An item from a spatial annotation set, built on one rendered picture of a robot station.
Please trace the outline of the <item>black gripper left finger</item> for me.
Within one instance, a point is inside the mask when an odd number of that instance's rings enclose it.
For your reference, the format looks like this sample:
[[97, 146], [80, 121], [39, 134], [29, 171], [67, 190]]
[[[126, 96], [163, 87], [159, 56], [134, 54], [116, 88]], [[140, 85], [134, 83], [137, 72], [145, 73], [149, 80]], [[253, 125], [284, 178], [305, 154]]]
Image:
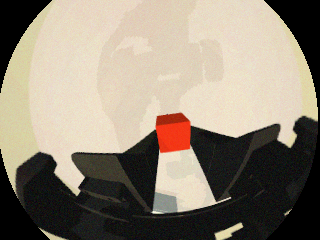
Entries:
[[124, 183], [144, 212], [152, 211], [160, 157], [157, 129], [124, 153], [75, 152], [71, 157], [84, 179], [89, 176]]

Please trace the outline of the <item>red cube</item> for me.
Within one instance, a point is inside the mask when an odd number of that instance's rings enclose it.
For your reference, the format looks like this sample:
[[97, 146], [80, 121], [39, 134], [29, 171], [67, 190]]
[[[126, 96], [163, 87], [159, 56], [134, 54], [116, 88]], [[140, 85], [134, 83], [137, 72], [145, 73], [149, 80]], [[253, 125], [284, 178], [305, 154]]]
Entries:
[[156, 129], [157, 136], [159, 136], [160, 153], [191, 149], [189, 120], [183, 113], [157, 116]]

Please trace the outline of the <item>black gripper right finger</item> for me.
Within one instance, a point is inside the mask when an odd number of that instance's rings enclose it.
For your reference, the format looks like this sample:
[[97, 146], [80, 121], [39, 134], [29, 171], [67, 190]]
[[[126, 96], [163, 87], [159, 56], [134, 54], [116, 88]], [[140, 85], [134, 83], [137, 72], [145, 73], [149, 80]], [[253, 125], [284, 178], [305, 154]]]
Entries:
[[229, 199], [228, 191], [248, 163], [253, 149], [277, 140], [277, 136], [280, 136], [280, 123], [237, 137], [189, 125], [192, 151], [196, 153], [197, 163], [204, 171], [216, 203]]

